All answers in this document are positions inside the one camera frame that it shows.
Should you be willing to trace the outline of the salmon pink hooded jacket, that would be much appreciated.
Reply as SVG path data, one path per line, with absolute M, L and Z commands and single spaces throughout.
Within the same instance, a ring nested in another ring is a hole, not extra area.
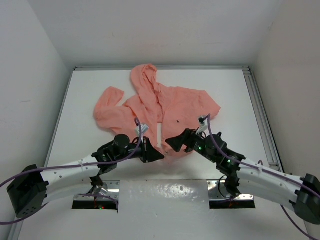
M 186 152 L 175 152 L 165 140 L 180 135 L 185 129 L 197 129 L 198 118 L 207 115 L 214 118 L 220 106 L 204 90 L 158 83 L 157 68 L 152 64 L 136 66 L 130 73 L 130 79 L 137 94 L 119 105 L 124 92 L 108 87 L 93 110 L 96 124 L 101 129 L 133 139 L 137 135 L 135 118 L 138 118 L 148 125 L 145 135 L 152 146 L 165 156 L 165 161 L 186 157 Z

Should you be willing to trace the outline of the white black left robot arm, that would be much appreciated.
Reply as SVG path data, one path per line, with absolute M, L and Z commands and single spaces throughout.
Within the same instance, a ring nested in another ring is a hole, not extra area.
M 69 195 L 92 194 L 103 186 L 101 175 L 129 159 L 152 163 L 164 159 L 164 155 L 152 146 L 148 137 L 131 141 L 127 135 L 118 134 L 113 141 L 78 161 L 42 168 L 29 165 L 7 187 L 16 217 L 28 218 L 49 202 Z

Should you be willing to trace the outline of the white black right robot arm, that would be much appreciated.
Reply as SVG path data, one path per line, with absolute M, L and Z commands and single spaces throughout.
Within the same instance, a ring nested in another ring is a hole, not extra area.
M 228 149 L 222 133 L 202 137 L 195 129 L 185 129 L 178 136 L 166 139 L 166 143 L 179 152 L 195 151 L 216 165 L 227 177 L 224 186 L 236 197 L 253 195 L 282 205 L 293 211 L 302 220 L 320 223 L 320 181 L 312 175 L 296 176 L 273 170 L 255 163 L 244 155 Z

